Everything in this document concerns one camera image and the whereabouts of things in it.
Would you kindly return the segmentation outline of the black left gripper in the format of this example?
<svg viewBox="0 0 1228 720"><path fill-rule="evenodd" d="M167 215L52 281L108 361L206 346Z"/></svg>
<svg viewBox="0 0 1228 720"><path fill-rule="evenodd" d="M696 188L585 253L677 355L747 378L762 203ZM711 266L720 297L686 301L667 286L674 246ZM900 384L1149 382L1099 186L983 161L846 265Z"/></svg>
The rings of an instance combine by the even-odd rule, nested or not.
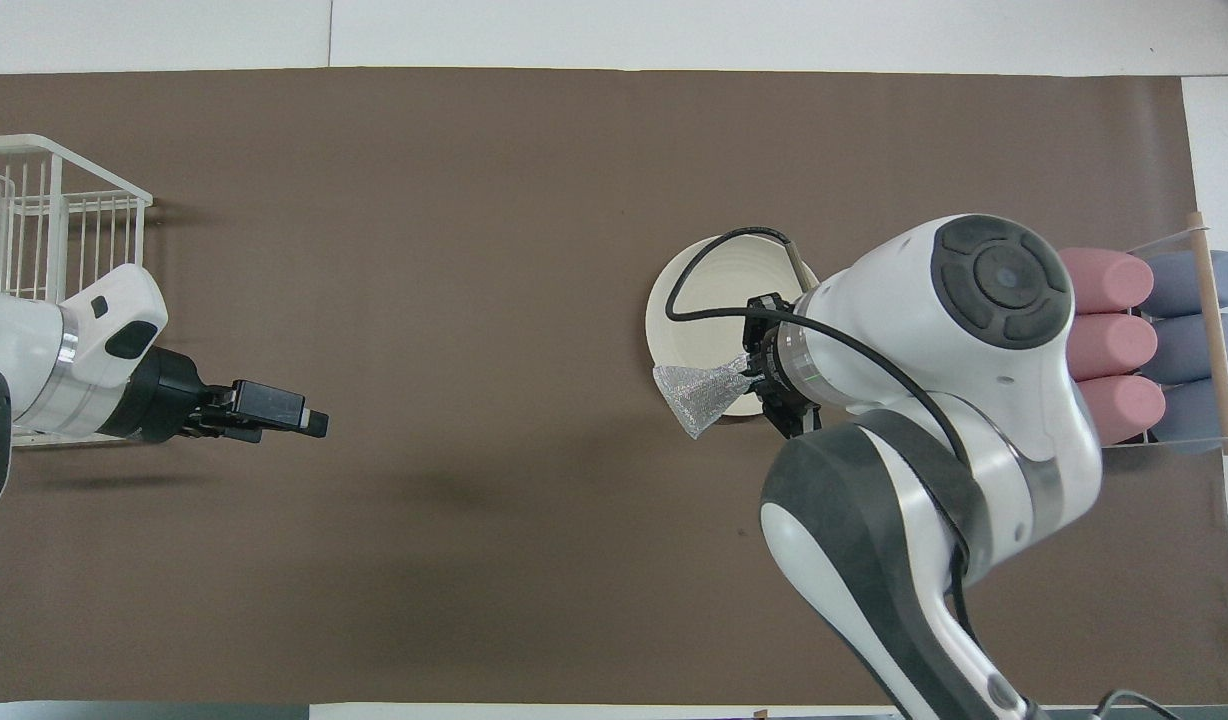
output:
<svg viewBox="0 0 1228 720"><path fill-rule="evenodd" d="M201 407L211 405L220 391L219 386L201 382L190 358L151 346L99 432L146 444L183 436L236 439L253 445L262 442L268 430L316 439L329 434L329 415L311 409L303 394L244 378L235 381L212 405L215 424L201 423Z"/></svg>

